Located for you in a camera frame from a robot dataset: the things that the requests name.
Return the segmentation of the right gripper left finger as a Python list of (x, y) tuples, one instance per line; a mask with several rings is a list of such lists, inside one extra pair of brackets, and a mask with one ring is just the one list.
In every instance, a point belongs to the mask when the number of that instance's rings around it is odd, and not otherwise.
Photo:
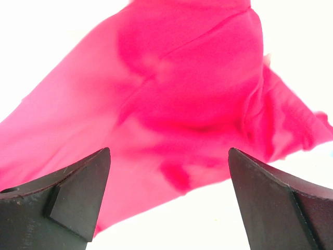
[(111, 164), (109, 148), (1, 191), (2, 250), (86, 249)]

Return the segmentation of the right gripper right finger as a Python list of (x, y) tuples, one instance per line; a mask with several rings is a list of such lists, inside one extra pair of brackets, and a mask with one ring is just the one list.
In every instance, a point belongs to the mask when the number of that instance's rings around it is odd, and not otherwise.
[(228, 165), (251, 249), (332, 249), (332, 189), (236, 148)]

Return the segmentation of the pink t shirt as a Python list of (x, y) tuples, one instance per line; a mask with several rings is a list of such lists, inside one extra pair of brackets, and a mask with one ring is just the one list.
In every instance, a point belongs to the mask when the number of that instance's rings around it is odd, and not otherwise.
[(1, 188), (111, 152), (96, 232), (229, 178), (236, 147), (269, 163), (332, 140), (268, 66), (250, 1), (132, 1), (1, 123)]

